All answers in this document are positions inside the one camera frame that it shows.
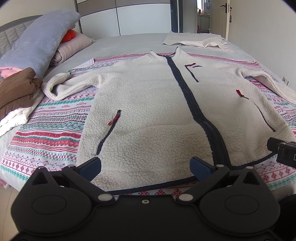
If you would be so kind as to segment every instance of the folded white cloth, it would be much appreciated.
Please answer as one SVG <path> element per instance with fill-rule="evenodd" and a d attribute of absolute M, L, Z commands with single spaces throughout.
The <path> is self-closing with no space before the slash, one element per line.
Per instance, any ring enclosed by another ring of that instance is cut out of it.
<path fill-rule="evenodd" d="M 0 121 L 0 136 L 3 136 L 6 132 L 10 131 L 16 126 L 26 124 L 29 120 L 29 115 L 33 112 L 36 106 L 43 99 L 44 94 L 41 89 L 38 89 L 33 96 L 33 105 L 28 108 L 18 108 L 14 111 L 9 112 Z"/>
<path fill-rule="evenodd" d="M 227 42 L 224 41 L 220 35 L 217 34 L 191 34 L 191 33 L 174 33 L 170 31 L 163 41 L 163 45 L 175 45 L 181 44 L 191 47 L 219 47 L 225 48 Z"/>

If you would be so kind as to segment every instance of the jacket sleeve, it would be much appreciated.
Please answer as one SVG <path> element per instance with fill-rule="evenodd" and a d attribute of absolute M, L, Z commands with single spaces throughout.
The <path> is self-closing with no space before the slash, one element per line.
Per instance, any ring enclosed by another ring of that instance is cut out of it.
<path fill-rule="evenodd" d="M 117 76 L 124 69 L 124 66 L 124 61 L 121 61 L 112 66 L 95 69 L 72 79 L 69 79 L 71 76 L 69 72 L 59 73 L 47 83 L 44 83 L 41 88 L 48 98 L 60 101 L 92 85 L 97 88 L 102 87 L 108 80 Z"/>
<path fill-rule="evenodd" d="M 248 77 L 251 76 L 261 84 L 278 94 L 280 97 L 285 100 L 296 104 L 296 93 L 290 89 L 288 86 L 276 82 L 268 73 L 264 70 L 255 69 L 255 68 L 246 68 L 241 66 L 235 66 L 231 64 L 223 64 L 221 67 L 226 72 L 232 73 L 239 77 Z"/>

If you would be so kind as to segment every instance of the pillow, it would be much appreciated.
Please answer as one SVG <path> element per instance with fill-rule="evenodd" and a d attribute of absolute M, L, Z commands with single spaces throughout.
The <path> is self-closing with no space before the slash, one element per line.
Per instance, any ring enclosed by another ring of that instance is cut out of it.
<path fill-rule="evenodd" d="M 75 34 L 75 38 L 59 45 L 50 61 L 50 65 L 59 65 L 72 55 L 91 45 L 91 39 L 89 37 L 77 32 Z"/>
<path fill-rule="evenodd" d="M 31 67 L 43 78 L 66 32 L 80 19 L 72 11 L 56 10 L 37 18 L 0 59 L 0 67 Z"/>

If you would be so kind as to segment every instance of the pink and teal patterned sheet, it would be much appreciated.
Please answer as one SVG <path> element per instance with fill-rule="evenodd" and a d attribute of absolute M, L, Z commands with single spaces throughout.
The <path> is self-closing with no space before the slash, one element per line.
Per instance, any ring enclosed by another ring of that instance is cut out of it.
<path fill-rule="evenodd" d="M 120 60 L 135 59 L 145 54 L 98 59 L 94 60 L 94 64 L 89 67 L 72 69 L 69 72 L 71 77 L 74 77 L 113 65 Z M 199 54 L 190 55 L 262 69 L 258 62 L 236 61 Z M 279 97 L 253 78 L 246 79 L 266 95 L 296 135 L 296 105 Z M 28 123 L 21 126 L 12 138 L 0 164 L 0 176 L 20 190 L 38 166 L 45 166 L 49 171 L 59 171 L 69 164 L 75 165 L 79 141 L 96 91 L 95 87 L 89 87 L 61 101 L 44 97 L 30 115 Z M 296 169 L 277 163 L 276 156 L 254 167 L 271 190 L 285 186 L 296 179 Z M 137 192 L 133 195 L 171 194 L 177 197 L 195 183 L 196 181 L 165 189 Z"/>

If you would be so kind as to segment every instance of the white fleece jacket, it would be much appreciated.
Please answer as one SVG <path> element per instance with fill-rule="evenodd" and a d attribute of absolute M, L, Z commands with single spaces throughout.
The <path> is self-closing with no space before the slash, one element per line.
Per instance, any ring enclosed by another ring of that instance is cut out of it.
<path fill-rule="evenodd" d="M 270 137 L 296 141 L 286 121 L 261 91 L 244 79 L 253 76 L 295 103 L 295 92 L 282 90 L 266 72 L 191 57 L 180 48 L 172 60 L 203 115 L 220 132 L 232 166 L 270 154 L 266 148 Z M 66 78 L 65 73 L 53 77 L 45 94 L 61 99 L 89 85 L 98 88 L 79 143 L 78 165 L 96 156 L 99 143 L 110 130 L 108 123 L 121 110 L 98 155 L 102 171 L 93 183 L 102 189 L 136 188 L 188 178 L 192 176 L 189 160 L 193 156 L 213 164 L 207 134 L 193 119 L 165 57 L 151 52 L 121 61 L 68 80 L 52 93 L 56 83 Z"/>

